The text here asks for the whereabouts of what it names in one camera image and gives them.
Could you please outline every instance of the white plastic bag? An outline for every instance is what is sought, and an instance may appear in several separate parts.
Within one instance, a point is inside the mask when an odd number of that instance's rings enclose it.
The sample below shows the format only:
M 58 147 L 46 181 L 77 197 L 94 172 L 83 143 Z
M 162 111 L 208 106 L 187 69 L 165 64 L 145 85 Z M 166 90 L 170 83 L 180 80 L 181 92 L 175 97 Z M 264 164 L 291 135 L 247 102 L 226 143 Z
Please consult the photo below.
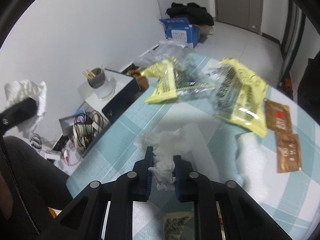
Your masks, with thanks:
M 181 56 L 191 49 L 190 44 L 180 41 L 159 41 L 158 44 L 158 47 L 137 58 L 133 64 L 143 70 L 163 59 Z

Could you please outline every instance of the brown sachet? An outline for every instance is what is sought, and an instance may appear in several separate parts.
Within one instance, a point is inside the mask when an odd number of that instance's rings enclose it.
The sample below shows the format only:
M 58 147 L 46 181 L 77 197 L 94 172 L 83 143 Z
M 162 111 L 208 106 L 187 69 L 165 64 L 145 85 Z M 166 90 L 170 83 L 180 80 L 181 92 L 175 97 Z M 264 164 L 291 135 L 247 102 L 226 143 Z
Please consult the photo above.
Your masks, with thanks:
M 292 133 L 289 106 L 267 100 L 266 122 L 267 127 L 273 131 Z
M 298 134 L 276 132 L 278 173 L 301 170 L 301 149 Z

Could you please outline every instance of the gray door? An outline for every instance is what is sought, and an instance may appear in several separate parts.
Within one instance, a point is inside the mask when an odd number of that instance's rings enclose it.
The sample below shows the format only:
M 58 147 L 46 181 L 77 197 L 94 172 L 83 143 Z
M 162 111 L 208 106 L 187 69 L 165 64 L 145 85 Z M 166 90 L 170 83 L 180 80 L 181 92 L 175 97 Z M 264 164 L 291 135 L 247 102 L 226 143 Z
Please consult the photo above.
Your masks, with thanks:
M 217 21 L 259 33 L 263 0 L 216 0 Z

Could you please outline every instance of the dark fabric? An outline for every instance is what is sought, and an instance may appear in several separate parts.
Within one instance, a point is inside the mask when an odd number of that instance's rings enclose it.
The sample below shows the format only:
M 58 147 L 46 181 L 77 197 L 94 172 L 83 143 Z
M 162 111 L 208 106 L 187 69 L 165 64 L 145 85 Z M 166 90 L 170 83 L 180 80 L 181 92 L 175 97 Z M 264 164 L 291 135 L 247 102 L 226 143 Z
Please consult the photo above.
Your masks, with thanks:
M 308 66 L 298 87 L 298 105 L 320 125 L 320 52 L 308 59 Z
M 204 24 L 213 26 L 213 18 L 207 12 L 205 7 L 201 7 L 196 3 L 188 3 L 186 6 L 182 3 L 172 3 L 171 8 L 166 11 L 171 18 L 187 17 L 191 24 Z
M 62 210 L 72 197 L 67 189 L 68 175 L 42 158 L 30 145 L 16 137 L 5 137 L 10 163 L 29 212 L 40 230 L 53 220 L 48 207 Z M 35 239 L 37 233 L 31 224 L 15 191 L 7 171 L 3 154 L 0 153 L 0 171 L 13 197 L 9 232 L 14 239 Z

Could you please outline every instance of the clear plastic bag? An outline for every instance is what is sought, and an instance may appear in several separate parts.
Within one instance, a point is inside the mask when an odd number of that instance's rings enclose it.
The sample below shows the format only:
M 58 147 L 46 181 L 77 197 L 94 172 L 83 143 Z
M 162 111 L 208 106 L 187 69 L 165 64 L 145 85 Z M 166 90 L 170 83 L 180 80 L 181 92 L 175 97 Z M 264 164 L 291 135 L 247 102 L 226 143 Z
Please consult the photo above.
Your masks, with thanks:
M 159 79 L 153 94 L 145 99 L 146 103 L 177 97 L 186 100 L 209 97 L 216 88 L 215 82 L 199 72 L 188 54 L 161 60 L 142 71 L 141 75 Z
M 172 56 L 182 57 L 184 54 L 189 53 L 191 49 L 190 44 L 179 41 L 159 41 L 158 44 L 158 47 L 137 58 L 133 64 L 143 70 L 163 59 L 168 59 Z

